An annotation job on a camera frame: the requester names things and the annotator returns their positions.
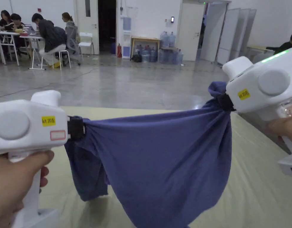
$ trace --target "laptop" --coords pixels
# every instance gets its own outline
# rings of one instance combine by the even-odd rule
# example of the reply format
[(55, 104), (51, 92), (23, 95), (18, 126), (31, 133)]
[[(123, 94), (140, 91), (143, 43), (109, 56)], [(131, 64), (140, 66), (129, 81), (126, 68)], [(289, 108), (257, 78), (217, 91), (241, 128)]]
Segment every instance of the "laptop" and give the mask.
[(39, 32), (35, 31), (32, 25), (25, 25), (24, 30), (27, 34), (34, 37), (40, 37)]

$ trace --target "red fire extinguisher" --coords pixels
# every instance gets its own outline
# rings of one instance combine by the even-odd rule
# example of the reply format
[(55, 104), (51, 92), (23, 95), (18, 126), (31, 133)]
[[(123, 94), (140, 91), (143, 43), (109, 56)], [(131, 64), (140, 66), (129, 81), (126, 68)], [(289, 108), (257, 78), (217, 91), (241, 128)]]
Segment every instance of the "red fire extinguisher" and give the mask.
[(120, 44), (117, 46), (117, 58), (121, 58), (121, 46), (120, 46)]

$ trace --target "hand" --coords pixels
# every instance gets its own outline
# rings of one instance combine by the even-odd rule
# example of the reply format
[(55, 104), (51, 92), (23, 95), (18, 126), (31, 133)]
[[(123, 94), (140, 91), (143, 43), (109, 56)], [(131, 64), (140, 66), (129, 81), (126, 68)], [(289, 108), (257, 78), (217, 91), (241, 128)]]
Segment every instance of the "hand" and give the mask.
[(275, 119), (268, 127), (276, 135), (286, 136), (292, 141), (292, 117)]
[(7, 155), (0, 156), (0, 228), (8, 227), (13, 214), (23, 208), (22, 200), (39, 170), (40, 187), (47, 185), (45, 176), (49, 170), (44, 166), (50, 163), (53, 157), (52, 151), (43, 151), (34, 153), (20, 162), (11, 163)]

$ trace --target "black bag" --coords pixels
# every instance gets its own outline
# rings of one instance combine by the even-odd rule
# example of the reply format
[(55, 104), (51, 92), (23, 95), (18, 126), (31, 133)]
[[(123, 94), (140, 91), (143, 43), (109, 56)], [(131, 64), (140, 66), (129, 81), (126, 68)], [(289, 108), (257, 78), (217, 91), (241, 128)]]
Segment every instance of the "black bag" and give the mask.
[(133, 55), (132, 58), (130, 59), (130, 61), (133, 60), (136, 63), (141, 63), (142, 62), (142, 56), (141, 54), (138, 52), (137, 55)]

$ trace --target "red-bordered label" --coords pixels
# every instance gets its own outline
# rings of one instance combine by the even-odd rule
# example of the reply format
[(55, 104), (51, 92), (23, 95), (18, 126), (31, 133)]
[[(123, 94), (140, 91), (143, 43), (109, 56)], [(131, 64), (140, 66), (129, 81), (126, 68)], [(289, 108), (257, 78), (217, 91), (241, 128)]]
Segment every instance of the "red-bordered label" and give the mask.
[(51, 141), (57, 141), (57, 140), (65, 140), (66, 139), (66, 131), (50, 131), (50, 138)]

